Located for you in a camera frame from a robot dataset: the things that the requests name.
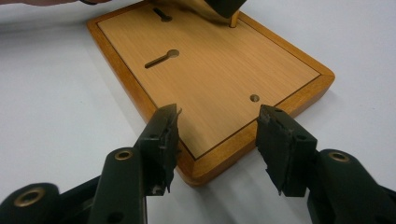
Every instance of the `wooden peg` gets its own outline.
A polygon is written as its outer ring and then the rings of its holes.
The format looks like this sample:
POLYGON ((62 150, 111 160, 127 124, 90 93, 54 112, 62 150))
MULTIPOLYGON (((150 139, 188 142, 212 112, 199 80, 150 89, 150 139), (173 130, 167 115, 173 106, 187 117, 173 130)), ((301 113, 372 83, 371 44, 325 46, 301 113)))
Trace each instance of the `wooden peg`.
POLYGON ((239 17, 239 9, 235 11, 235 13, 231 16, 230 19, 230 27, 235 28, 236 24, 238 22, 238 17, 239 17))

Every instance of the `drilled hole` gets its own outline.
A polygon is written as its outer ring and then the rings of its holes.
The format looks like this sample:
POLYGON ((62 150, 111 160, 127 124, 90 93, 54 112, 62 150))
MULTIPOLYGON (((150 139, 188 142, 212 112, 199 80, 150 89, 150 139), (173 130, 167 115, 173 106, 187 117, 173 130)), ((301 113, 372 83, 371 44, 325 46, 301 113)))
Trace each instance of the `drilled hole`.
POLYGON ((258 96, 256 94, 251 94, 250 95, 250 101, 254 102, 254 103, 259 102, 260 101, 260 96, 258 96))
POLYGON ((335 161, 342 161, 342 162, 349 161, 349 157, 341 152, 331 152, 329 153, 329 156, 335 161))
POLYGON ((305 140, 306 139, 306 137, 303 136, 303 135, 297 135, 297 138, 300 139, 300 140, 305 140))
POLYGON ((45 191, 43 188, 34 188, 34 189, 29 189, 23 194, 21 194, 15 201, 14 204, 15 206, 18 207, 26 207, 31 204, 34 204, 44 196, 45 191))
POLYGON ((118 161, 125 161, 131 158, 134 154, 130 150, 123 150, 121 152, 118 152, 115 156, 116 160, 118 161))

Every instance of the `wood grain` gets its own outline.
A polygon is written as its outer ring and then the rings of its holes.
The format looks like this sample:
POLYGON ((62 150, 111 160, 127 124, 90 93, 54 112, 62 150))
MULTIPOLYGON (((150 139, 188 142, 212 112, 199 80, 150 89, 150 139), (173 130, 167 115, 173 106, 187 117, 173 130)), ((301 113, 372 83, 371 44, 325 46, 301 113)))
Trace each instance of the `wood grain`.
POLYGON ((328 68, 242 12, 231 29, 225 20, 161 5, 174 18, 164 23, 152 8, 139 3, 90 21, 89 28, 146 120, 158 106, 183 108, 178 170, 191 185, 206 183, 254 148, 260 104, 295 116, 332 84, 328 68), (169 49, 180 55, 144 67, 169 49), (251 102, 251 94, 260 101, 251 102))

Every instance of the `screw hole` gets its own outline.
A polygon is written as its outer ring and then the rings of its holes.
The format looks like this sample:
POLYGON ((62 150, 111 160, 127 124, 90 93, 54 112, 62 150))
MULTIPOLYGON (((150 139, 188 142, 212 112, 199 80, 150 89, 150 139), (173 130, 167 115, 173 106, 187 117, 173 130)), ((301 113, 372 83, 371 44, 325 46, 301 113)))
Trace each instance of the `screw hole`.
POLYGON ((305 140, 306 139, 306 137, 303 136, 303 135, 297 135, 297 138, 300 139, 300 140, 305 140))
POLYGON ((21 194, 15 201, 14 205, 17 207, 26 207, 29 205, 32 205, 38 201, 44 196, 46 191, 44 191, 43 188, 34 188, 34 189, 29 189, 23 194, 21 194))
POLYGON ((256 94, 251 94, 250 95, 250 101, 254 102, 254 103, 259 102, 260 101, 260 96, 258 96, 256 94))
POLYGON ((107 218, 107 223, 119 223, 123 220, 123 213, 113 212, 107 218))
POLYGON ((115 156, 116 160, 118 161, 125 161, 128 160, 129 158, 131 158, 134 155, 134 153, 132 153, 132 151, 130 150, 123 150, 121 152, 118 152, 115 156))
POLYGON ((349 161, 349 157, 341 152, 331 152, 329 153, 329 156, 335 161, 342 161, 342 162, 349 161))

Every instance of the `wooden base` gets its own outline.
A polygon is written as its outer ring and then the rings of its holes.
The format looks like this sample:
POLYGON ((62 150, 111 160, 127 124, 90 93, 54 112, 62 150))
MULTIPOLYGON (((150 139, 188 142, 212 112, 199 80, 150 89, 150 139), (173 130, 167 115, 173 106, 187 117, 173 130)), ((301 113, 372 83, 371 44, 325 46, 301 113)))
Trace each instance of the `wooden base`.
POLYGON ((229 28, 216 15, 140 2, 88 27, 145 120, 163 105, 183 109, 177 169, 193 186, 255 147, 261 104, 296 116, 334 80, 328 68, 242 12, 229 28), (162 21, 155 7, 172 20, 162 21), (170 49, 179 55, 145 68, 170 49))

